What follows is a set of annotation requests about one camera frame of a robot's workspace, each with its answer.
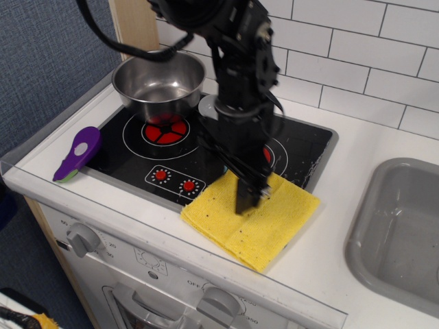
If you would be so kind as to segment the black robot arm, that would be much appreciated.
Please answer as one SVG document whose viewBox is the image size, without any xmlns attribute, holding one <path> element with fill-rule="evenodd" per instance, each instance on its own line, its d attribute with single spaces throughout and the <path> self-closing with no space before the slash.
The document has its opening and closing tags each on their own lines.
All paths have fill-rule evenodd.
<svg viewBox="0 0 439 329">
<path fill-rule="evenodd" d="M 242 214 L 258 205 L 272 172 L 263 148 L 272 137 L 278 101 L 270 89 L 279 68 L 268 11 L 259 1 L 152 1 L 151 7 L 211 49 L 217 116 L 202 117 L 200 142 L 238 177 L 235 212 Z"/>
</svg>

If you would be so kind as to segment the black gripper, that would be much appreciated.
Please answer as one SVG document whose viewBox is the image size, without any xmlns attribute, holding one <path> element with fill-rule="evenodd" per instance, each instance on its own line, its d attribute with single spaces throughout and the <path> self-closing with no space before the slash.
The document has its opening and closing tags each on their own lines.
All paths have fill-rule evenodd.
<svg viewBox="0 0 439 329">
<path fill-rule="evenodd" d="M 263 102 L 248 112 L 229 107 L 215 110 L 218 120 L 209 120 L 209 130 L 219 159 L 239 177 L 235 213 L 242 215 L 272 192 L 263 147 L 272 135 L 274 106 Z"/>
</svg>

